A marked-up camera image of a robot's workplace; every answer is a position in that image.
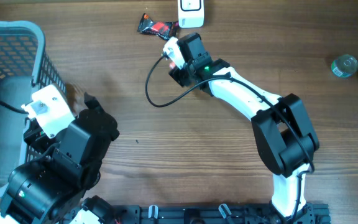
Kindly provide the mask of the black hex wrench packet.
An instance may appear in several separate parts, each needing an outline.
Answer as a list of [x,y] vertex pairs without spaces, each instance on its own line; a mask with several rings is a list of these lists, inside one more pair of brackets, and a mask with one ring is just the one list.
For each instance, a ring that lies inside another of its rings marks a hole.
[[178,21],[155,22],[148,14],[143,13],[137,32],[144,35],[156,35],[163,40],[169,40],[176,36],[179,27]]

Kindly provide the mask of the silver tin can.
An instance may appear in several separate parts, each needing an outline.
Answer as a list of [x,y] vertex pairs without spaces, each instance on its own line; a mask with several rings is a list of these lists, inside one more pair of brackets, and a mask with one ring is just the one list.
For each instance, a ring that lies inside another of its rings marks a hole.
[[332,62],[331,71],[339,78],[349,78],[358,71],[358,61],[354,56],[344,54]]

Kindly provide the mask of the red snack packet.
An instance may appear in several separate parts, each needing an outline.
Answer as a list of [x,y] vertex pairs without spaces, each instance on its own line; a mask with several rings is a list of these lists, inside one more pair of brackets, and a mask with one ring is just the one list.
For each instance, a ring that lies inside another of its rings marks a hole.
[[176,65],[175,65],[174,62],[171,62],[171,63],[169,64],[169,67],[170,67],[171,69],[174,69],[174,68],[176,67]]

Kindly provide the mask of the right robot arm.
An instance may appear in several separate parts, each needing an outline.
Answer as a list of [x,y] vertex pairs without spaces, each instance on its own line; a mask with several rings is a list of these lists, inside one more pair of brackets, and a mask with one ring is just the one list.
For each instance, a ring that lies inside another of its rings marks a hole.
[[260,159],[273,174],[273,209],[284,223],[295,223],[305,206],[305,176],[314,172],[319,141],[302,100],[265,91],[219,58],[213,60],[198,33],[171,37],[163,55],[174,66],[170,76],[230,104],[252,125]]

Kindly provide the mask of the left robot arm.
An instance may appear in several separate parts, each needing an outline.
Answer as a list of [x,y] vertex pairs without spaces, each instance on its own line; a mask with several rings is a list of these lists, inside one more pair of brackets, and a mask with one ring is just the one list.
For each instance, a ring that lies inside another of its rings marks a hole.
[[0,223],[59,223],[100,180],[117,121],[88,93],[87,108],[44,153],[15,168],[0,200]]

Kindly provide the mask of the white barcode scanner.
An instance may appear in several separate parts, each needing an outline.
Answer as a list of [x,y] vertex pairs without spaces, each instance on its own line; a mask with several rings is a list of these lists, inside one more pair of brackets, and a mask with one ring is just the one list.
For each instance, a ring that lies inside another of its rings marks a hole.
[[178,23],[181,28],[199,28],[204,24],[203,0],[178,0]]

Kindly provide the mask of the grey plastic basket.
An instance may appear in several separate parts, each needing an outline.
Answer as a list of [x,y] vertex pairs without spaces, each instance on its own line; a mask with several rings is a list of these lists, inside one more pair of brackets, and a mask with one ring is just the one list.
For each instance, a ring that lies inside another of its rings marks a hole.
[[29,128],[25,114],[18,110],[39,89],[65,83],[45,51],[41,28],[29,21],[0,21],[0,197],[10,173],[35,157],[23,140]]

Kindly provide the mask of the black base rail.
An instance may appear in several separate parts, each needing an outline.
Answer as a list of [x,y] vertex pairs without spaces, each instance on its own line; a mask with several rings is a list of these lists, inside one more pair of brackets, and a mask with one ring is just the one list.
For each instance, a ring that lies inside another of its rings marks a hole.
[[[267,203],[229,205],[231,220],[237,224],[281,223],[278,215]],[[158,217],[149,217],[149,208],[138,205],[116,205],[113,207],[113,223],[228,223],[218,207],[160,207]],[[330,224],[331,216],[327,204],[307,203],[302,209],[303,216],[296,219],[302,224]]]

